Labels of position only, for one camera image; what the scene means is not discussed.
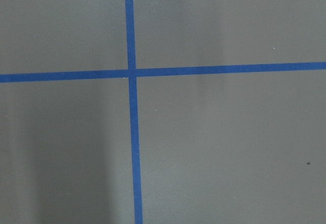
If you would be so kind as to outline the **blue tape grid lines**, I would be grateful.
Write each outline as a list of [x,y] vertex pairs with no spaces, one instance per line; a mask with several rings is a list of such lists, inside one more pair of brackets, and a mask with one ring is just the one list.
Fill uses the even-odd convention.
[[325,0],[1,0],[1,223],[325,223]]

